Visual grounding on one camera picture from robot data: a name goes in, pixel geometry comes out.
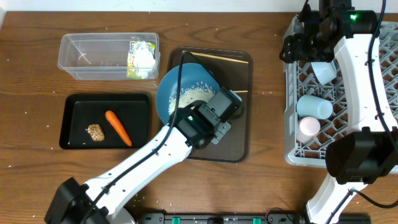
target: brown tray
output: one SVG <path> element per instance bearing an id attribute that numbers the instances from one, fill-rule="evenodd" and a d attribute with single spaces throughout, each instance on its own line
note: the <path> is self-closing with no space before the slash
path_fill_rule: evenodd
<path id="1" fill-rule="evenodd" d="M 170 54 L 167 71 L 170 71 L 172 68 L 180 64 L 181 54 L 184 50 L 248 62 L 241 63 L 197 55 L 201 62 L 215 74 L 217 80 L 221 82 L 220 85 L 227 86 L 234 91 L 248 92 L 237 93 L 242 98 L 242 102 L 245 105 L 245 111 L 242 117 L 230 121 L 232 127 L 227 132 L 226 136 L 217 145 L 210 143 L 204 149 L 194 149 L 188 156 L 188 159 L 199 159 L 206 161 L 233 163 L 242 161 L 249 152 L 253 75 L 252 58 L 248 53 L 243 51 L 178 47 Z M 197 63 L 197 61 L 191 58 L 189 55 L 184 57 L 184 62 Z"/>

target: white rice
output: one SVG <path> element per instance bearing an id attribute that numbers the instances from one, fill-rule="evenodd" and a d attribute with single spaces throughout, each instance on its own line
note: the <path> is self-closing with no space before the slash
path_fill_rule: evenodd
<path id="1" fill-rule="evenodd" d="M 206 83 L 202 85 L 197 83 L 197 86 L 191 86 L 190 88 L 181 89 L 180 101 L 178 103 L 179 108 L 184 108 L 190 103 L 196 100 L 203 100 L 205 102 L 209 102 L 209 100 L 216 94 L 214 90 L 212 90 L 211 86 L 208 86 Z M 176 92 L 172 94 L 169 98 L 169 115 L 174 112 L 175 102 L 176 102 Z"/>

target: green connector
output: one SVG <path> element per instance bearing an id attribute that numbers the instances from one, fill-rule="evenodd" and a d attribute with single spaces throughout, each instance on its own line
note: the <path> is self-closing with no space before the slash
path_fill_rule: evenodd
<path id="1" fill-rule="evenodd" d="M 261 218 L 253 218 L 253 224 L 261 224 Z"/>
<path id="2" fill-rule="evenodd" d="M 172 224 L 180 224 L 180 223 L 181 223 L 181 218 L 180 217 L 173 217 Z"/>

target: black tray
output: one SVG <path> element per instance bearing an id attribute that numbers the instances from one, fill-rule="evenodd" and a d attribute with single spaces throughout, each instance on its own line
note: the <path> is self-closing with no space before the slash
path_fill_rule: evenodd
<path id="1" fill-rule="evenodd" d="M 181 54 L 184 50 L 249 62 L 239 63 L 220 60 L 217 58 L 197 56 L 201 62 L 215 74 L 220 85 L 227 86 L 231 90 L 247 90 L 248 92 L 237 93 L 242 98 L 242 102 L 246 109 L 242 117 L 231 121 L 232 127 L 226 133 L 226 136 L 217 145 L 210 143 L 204 149 L 193 150 L 188 157 L 189 159 L 200 159 L 206 161 L 233 163 L 242 161 L 249 152 L 253 75 L 252 58 L 248 53 L 243 51 L 178 47 L 170 54 L 167 71 L 170 71 L 172 68 L 180 64 Z M 189 55 L 184 56 L 184 62 L 197 63 L 197 61 Z"/>
<path id="2" fill-rule="evenodd" d="M 146 144 L 149 132 L 149 97 L 145 94 L 70 95 L 65 102 L 60 135 L 62 149 L 128 148 L 105 118 L 105 112 L 116 113 L 126 129 L 132 147 Z M 99 124 L 105 140 L 95 142 L 87 132 L 90 124 Z"/>

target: cable clip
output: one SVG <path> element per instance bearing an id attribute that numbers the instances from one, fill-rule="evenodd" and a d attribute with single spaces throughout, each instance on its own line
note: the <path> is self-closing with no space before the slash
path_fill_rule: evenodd
<path id="1" fill-rule="evenodd" d="M 369 62 L 369 61 L 365 62 L 365 65 L 368 65 L 368 62 Z M 372 64 L 373 64 L 373 62 L 375 62 L 374 59 L 372 59 Z"/>
<path id="2" fill-rule="evenodd" d="M 376 116 L 374 117 L 374 119 L 377 119 L 378 116 L 380 116 L 380 115 L 379 115 L 379 114 L 376 115 Z M 384 113 L 381 113 L 381 116 L 384 116 Z"/>
<path id="3" fill-rule="evenodd" d="M 348 193 L 349 193 L 350 195 L 354 195 L 353 189 L 348 189 Z"/>

